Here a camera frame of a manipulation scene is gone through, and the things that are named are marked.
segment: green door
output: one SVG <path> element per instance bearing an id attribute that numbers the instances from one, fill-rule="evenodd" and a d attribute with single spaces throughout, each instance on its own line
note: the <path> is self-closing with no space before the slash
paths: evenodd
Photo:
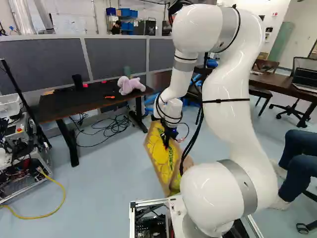
<path id="1" fill-rule="evenodd" d="M 286 44 L 292 34 L 294 27 L 295 27 L 295 24 L 293 22 L 284 21 L 282 23 L 281 28 L 279 29 L 278 35 L 276 37 L 276 40 L 274 42 L 274 45 L 272 47 L 272 50 L 269 53 L 269 56 L 267 58 L 268 60 L 279 62 L 279 59 L 282 56 L 282 53 L 286 47 Z"/>

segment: pink stuffed animal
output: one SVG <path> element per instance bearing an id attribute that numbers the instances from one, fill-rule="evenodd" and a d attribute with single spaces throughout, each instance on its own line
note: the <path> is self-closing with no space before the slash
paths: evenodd
<path id="1" fill-rule="evenodd" d="M 146 89 L 145 86 L 140 83 L 140 78 L 129 79 L 127 76 L 119 78 L 118 86 L 120 87 L 119 93 L 121 93 L 121 95 L 127 95 L 135 88 L 141 90 L 141 92 L 144 92 Z"/>

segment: yellow cable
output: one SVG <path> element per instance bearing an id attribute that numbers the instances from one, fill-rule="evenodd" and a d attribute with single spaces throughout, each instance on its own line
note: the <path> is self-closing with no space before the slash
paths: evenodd
<path id="1" fill-rule="evenodd" d="M 23 220 L 33 220 L 33 219 L 40 219 L 40 218 L 44 218 L 44 217 L 49 217 L 50 215 L 54 214 L 55 212 L 57 212 L 57 211 L 61 208 L 61 206 L 63 205 L 63 203 L 64 203 L 64 201 L 65 201 L 65 199 L 66 199 L 66 190 L 65 190 L 64 186 L 63 186 L 61 183 L 59 183 L 59 182 L 55 181 L 54 179 L 52 179 L 51 177 L 47 176 L 47 175 L 43 172 L 43 170 L 42 170 L 41 168 L 37 168 L 37 170 L 38 170 L 41 174 L 43 174 L 48 180 L 50 180 L 50 181 L 56 183 L 58 186 L 61 187 L 61 189 L 63 190 L 63 200 L 62 200 L 61 204 L 60 204 L 54 211 L 52 211 L 52 212 L 50 212 L 50 213 L 48 213 L 48 214 L 42 215 L 42 216 L 38 216 L 38 217 L 22 217 L 22 216 L 19 216 L 18 214 L 15 213 L 15 211 L 13 211 L 12 208 L 10 208 L 10 207 L 7 206 L 7 205 L 1 205 L 0 208 L 5 207 L 5 208 L 9 209 L 9 211 L 13 214 L 13 216 L 15 216 L 15 217 L 17 217 L 17 218 L 19 218 L 19 219 L 23 219 Z"/>

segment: cardboard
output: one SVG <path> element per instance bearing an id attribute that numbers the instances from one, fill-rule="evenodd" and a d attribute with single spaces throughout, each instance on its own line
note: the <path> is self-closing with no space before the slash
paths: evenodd
<path id="1" fill-rule="evenodd" d="M 152 161 L 163 192 L 168 197 L 179 193 L 181 179 L 179 165 L 183 151 L 173 139 L 169 140 L 169 147 L 166 150 L 160 136 L 163 132 L 164 127 L 160 121 L 153 121 L 143 145 Z M 184 171 L 193 165 L 193 160 L 188 155 L 183 163 Z"/>

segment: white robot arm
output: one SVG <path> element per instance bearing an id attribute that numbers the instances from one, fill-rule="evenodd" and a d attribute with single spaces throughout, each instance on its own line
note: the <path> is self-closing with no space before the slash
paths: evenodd
<path id="1" fill-rule="evenodd" d="M 193 166 L 180 185 L 190 220 L 207 236 L 221 237 L 234 220 L 267 208 L 277 196 L 276 175 L 253 130 L 249 102 L 243 101 L 249 98 L 250 68 L 264 43 L 264 28 L 250 12 L 194 4 L 178 12 L 172 37 L 171 83 L 157 98 L 161 110 L 155 108 L 156 118 L 162 117 L 159 111 L 180 115 L 171 108 L 181 108 L 177 98 L 188 90 L 198 53 L 223 51 L 203 84 L 202 97 L 203 102 L 218 100 L 203 103 L 205 119 L 230 145 L 230 158 Z"/>

